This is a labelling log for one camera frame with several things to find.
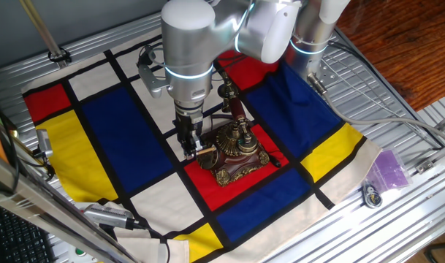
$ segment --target white cable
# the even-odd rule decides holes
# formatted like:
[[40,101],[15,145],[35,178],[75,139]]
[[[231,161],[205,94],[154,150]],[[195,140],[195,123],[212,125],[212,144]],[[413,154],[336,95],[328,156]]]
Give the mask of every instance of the white cable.
[[[330,59],[336,61],[336,63],[340,63],[340,64],[342,64],[343,66],[345,66],[346,68],[348,68],[347,65],[345,65],[342,61],[333,58],[333,57],[330,56],[329,54],[325,54],[325,55],[328,56]],[[397,114],[396,112],[394,112],[394,111],[388,109],[387,107],[382,106],[382,105],[380,104],[380,102],[376,102],[374,99],[371,99],[371,98],[370,98],[369,96],[367,96],[365,93],[361,92],[358,88],[355,88],[355,87],[354,87],[350,82],[348,82],[344,77],[342,77],[341,75],[339,75],[339,73],[336,72],[336,71],[335,71],[335,70],[334,70],[328,63],[326,63],[326,61],[325,61],[324,59],[322,59],[322,61],[324,62],[324,64],[325,64],[326,66],[328,66],[328,67],[330,68],[331,71],[333,71],[337,76],[339,76],[340,79],[342,79],[342,81],[344,81],[345,83],[347,83],[347,84],[348,84],[351,88],[353,88],[355,91],[361,93],[363,96],[365,96],[366,98],[368,98],[369,100],[371,100],[375,105],[377,105],[377,106],[379,106],[379,107],[382,107],[382,108],[385,109],[386,111],[392,113],[394,116],[396,116],[396,117],[398,117],[398,118],[401,118],[401,117],[402,117],[402,116],[400,116],[399,114]],[[370,89],[370,90],[373,92],[373,89],[368,85],[368,83],[367,83],[365,80],[363,80],[357,73],[355,73],[355,75],[358,76],[358,77],[362,80],[362,82],[365,84],[365,86],[367,86],[368,89]],[[408,127],[409,127],[410,129],[413,129],[414,132],[416,132],[416,133],[417,133],[417,134],[418,134],[424,141],[430,143],[431,145],[434,145],[434,142],[431,141],[431,140],[429,140],[429,139],[427,138],[427,135],[426,135],[421,129],[419,129],[417,125],[412,125],[412,124],[410,124],[410,123],[407,123],[407,125],[408,125]]]
[[324,99],[326,99],[326,102],[330,105],[332,111],[337,114],[339,117],[341,117],[344,121],[348,122],[348,123],[353,123],[353,124],[358,124],[358,125],[372,125],[372,124],[377,124],[377,123],[389,123],[389,122],[404,122],[404,123],[412,123],[424,128],[429,129],[430,131],[434,132],[435,134],[437,134],[439,137],[443,138],[445,140],[445,134],[440,131],[437,130],[435,127],[432,127],[426,123],[417,121],[417,120],[412,120],[410,118],[384,118],[384,119],[378,119],[378,120],[366,120],[366,121],[360,121],[360,120],[354,120],[351,119],[347,116],[345,116],[344,114],[342,114],[338,108],[336,108],[336,106],[334,106],[334,104],[331,101],[330,95],[328,93],[324,93],[323,94]]
[[347,83],[347,85],[349,85],[351,88],[353,88],[356,92],[362,94],[363,96],[365,96],[367,99],[371,100],[373,103],[375,103],[377,106],[383,108],[384,110],[392,113],[393,115],[400,117],[397,113],[393,112],[392,110],[388,109],[387,107],[383,106],[380,104],[380,102],[375,101],[374,99],[370,98],[367,94],[365,94],[363,91],[355,88],[349,81],[347,81],[344,77],[342,77],[338,72],[336,72],[330,65],[328,65],[328,63],[326,63],[326,61],[324,59],[322,59],[322,61],[324,62],[324,64],[329,67],[331,69],[332,72],[334,72],[334,74],[336,74],[340,79],[342,79],[343,82]]

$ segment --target red square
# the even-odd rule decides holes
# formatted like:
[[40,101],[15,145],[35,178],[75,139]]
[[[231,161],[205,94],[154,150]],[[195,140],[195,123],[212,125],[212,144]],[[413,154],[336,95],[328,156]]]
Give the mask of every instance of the red square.
[[71,105],[62,84],[29,94],[24,98],[24,101],[33,122],[41,121],[50,114]]
[[[276,157],[281,162],[282,166],[289,163],[287,158],[285,158],[279,151],[277,146],[260,125],[255,125],[251,130],[258,137],[258,140],[261,142],[265,150]],[[269,163],[265,167],[246,175],[244,178],[230,183],[226,187],[220,187],[213,175],[208,170],[202,169],[197,161],[193,161],[185,167],[186,173],[188,173],[199,193],[202,195],[202,198],[206,201],[212,211],[268,177],[277,169],[278,168],[273,164]]]
[[[219,58],[231,58],[238,56],[240,53],[235,51],[227,51],[219,56]],[[231,64],[233,60],[219,61],[221,66]],[[268,72],[275,72],[278,69],[279,63],[265,64],[255,58],[244,58],[242,61],[228,66],[225,71],[230,78],[237,84],[240,90],[244,90],[260,83]]]

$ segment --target purple object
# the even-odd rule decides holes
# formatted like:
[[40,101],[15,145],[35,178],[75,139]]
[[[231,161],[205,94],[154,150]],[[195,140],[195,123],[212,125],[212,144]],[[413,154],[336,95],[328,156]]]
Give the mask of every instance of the purple object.
[[369,180],[379,193],[394,188],[408,186],[405,168],[401,166],[392,150],[383,150],[367,174]]

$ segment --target wooden floor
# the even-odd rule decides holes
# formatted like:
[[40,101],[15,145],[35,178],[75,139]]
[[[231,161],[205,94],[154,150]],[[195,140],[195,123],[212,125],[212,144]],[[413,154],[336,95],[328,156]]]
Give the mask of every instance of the wooden floor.
[[445,96],[445,0],[351,0],[338,26],[415,110]]
[[[445,243],[445,234],[437,238],[433,244]],[[438,263],[445,263],[445,249],[438,249],[432,252]],[[412,256],[406,263],[429,263],[429,261],[424,256],[424,251]]]

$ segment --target yellow rectangle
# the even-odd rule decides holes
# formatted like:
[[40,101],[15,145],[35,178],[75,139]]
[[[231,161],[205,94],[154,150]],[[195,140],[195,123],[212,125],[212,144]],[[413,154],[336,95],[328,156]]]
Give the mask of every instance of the yellow rectangle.
[[201,259],[214,250],[222,248],[221,241],[219,241],[208,223],[196,229],[189,235],[179,235],[174,239],[188,240],[190,247],[190,262]]
[[74,110],[45,121],[37,128],[47,129],[53,149],[50,163],[74,201],[118,198]]
[[361,133],[346,123],[306,156],[301,164],[316,182],[349,156],[362,137]]

